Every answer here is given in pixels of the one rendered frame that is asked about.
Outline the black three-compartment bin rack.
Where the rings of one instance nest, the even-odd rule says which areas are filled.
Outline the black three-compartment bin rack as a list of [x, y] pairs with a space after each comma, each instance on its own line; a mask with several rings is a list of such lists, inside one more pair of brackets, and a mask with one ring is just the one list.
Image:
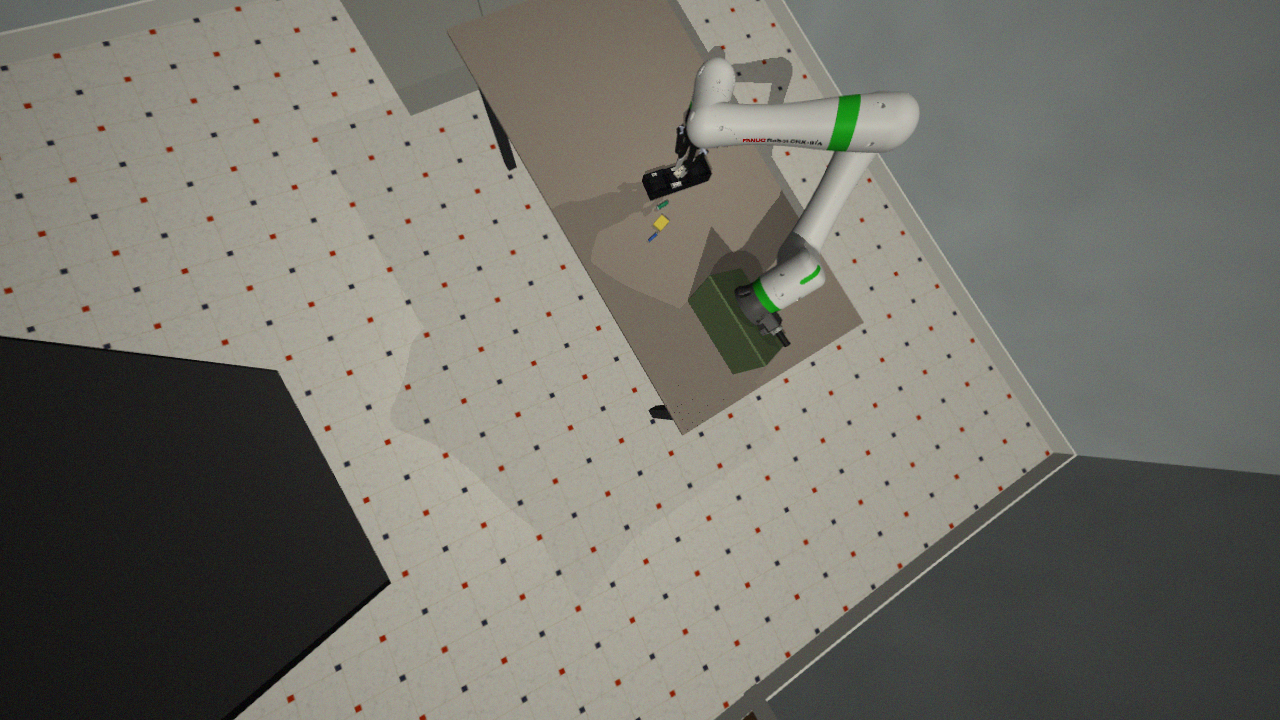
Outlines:
[[678, 192], [680, 190], [686, 190], [695, 184], [701, 184], [710, 179], [710, 168], [708, 167], [707, 159], [701, 158], [701, 161], [698, 161], [696, 167], [692, 167], [692, 169], [689, 168], [687, 174], [684, 176], [684, 179], [681, 181], [682, 186], [678, 186], [672, 190], [671, 183], [680, 182], [677, 177], [673, 174], [675, 167], [654, 170], [652, 173], [643, 176], [643, 184], [646, 190], [650, 201], [654, 199], [660, 199], [669, 193]]

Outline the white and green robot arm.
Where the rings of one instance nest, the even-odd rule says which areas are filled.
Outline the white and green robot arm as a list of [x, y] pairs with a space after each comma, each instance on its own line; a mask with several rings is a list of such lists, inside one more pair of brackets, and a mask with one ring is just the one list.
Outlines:
[[897, 149], [913, 135], [920, 110], [910, 94], [890, 91], [736, 104], [730, 102], [735, 81], [733, 67], [724, 58], [710, 58], [699, 68], [685, 118], [689, 140], [698, 149], [777, 145], [835, 151], [781, 245], [777, 265], [735, 290], [739, 307], [762, 336], [777, 334], [787, 347], [777, 311], [826, 283], [819, 255], [840, 211], [877, 152]]

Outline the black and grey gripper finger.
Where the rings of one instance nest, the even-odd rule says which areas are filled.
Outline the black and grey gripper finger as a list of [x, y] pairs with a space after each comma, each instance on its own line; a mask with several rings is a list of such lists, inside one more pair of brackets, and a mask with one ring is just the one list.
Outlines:
[[[682, 170], [682, 173], [681, 173], [681, 176], [680, 176], [681, 178], [682, 178], [684, 176], [686, 176], [686, 174], [687, 174], [687, 172], [689, 172], [689, 167], [690, 167], [690, 169], [692, 169], [692, 167], [696, 167], [696, 165], [698, 165], [698, 161], [700, 161], [700, 160], [701, 160], [701, 158], [704, 158], [704, 156], [705, 156], [705, 155], [707, 155], [707, 154], [709, 152], [709, 151], [708, 151], [708, 150], [705, 150], [705, 149], [700, 149], [700, 152], [699, 152], [698, 158], [695, 158], [695, 154], [696, 154], [696, 151], [698, 151], [698, 150], [692, 150], [692, 149], [694, 149], [694, 146], [695, 146], [695, 145], [690, 143], [690, 149], [689, 149], [689, 158], [687, 158], [687, 161], [686, 161], [686, 164], [684, 165], [684, 170]], [[695, 158], [695, 160], [694, 160], [694, 158]], [[694, 160], [694, 161], [692, 161], [692, 160]]]
[[[687, 143], [689, 143], [689, 138], [686, 137], [686, 138], [684, 140], [684, 124], [681, 124], [681, 126], [678, 126], [678, 128], [677, 128], [677, 140], [676, 140], [676, 149], [675, 149], [675, 152], [676, 152], [676, 154], [678, 154], [678, 160], [677, 160], [677, 164], [676, 164], [676, 167], [675, 167], [675, 170], [678, 170], [678, 168], [680, 168], [680, 167], [682, 167], [682, 163], [684, 163], [684, 158], [685, 158], [685, 154], [686, 154], [686, 152], [687, 152], [687, 150], [689, 150], [689, 145], [687, 145]], [[684, 145], [684, 146], [682, 146], [682, 145]], [[681, 149], [681, 147], [682, 147], [682, 149]]]

